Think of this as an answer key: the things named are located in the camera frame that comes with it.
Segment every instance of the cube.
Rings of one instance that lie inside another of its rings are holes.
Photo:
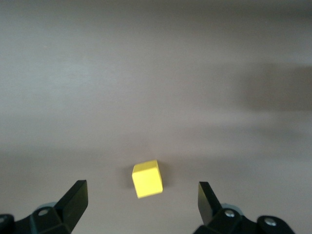
[[[138,198],[162,193],[162,180],[157,160],[136,164],[132,180]]]

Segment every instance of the table surface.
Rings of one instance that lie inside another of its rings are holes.
[[[0,213],[88,181],[74,234],[190,234],[221,203],[312,231],[306,1],[1,1]],[[137,199],[135,164],[163,193]]]

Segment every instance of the metal screw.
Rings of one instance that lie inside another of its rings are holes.
[[[6,216],[1,217],[1,218],[0,218],[0,223],[3,223],[3,222],[5,221],[5,218],[6,218]]]
[[[276,222],[272,218],[265,218],[264,221],[265,221],[266,224],[268,224],[270,226],[274,226],[274,227],[276,226]]]
[[[43,216],[43,215],[46,215],[48,212],[49,212],[48,209],[44,209],[44,210],[40,211],[40,212],[38,213],[38,215],[39,215],[39,216]]]
[[[230,217],[230,218],[235,217],[234,212],[231,211],[231,210],[226,210],[224,213],[225,213],[225,215],[226,215],[227,217]]]

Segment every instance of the bolt head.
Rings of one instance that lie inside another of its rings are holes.
[[[269,226],[273,226],[273,227],[276,226],[276,221],[274,219],[272,219],[272,218],[265,218],[264,222],[266,224],[268,224]]]
[[[2,217],[0,217],[0,223],[3,223],[6,220],[7,216],[6,215],[2,215]]]
[[[225,215],[226,215],[227,217],[230,217],[230,218],[235,217],[234,212],[231,211],[231,210],[226,210],[224,213],[225,213]]]
[[[41,210],[41,211],[39,211],[38,216],[46,215],[48,212],[49,212],[48,209]]]

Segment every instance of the wooden block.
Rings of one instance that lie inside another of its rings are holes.
[[[162,193],[162,180],[157,160],[136,164],[132,171],[132,180],[138,198]]]

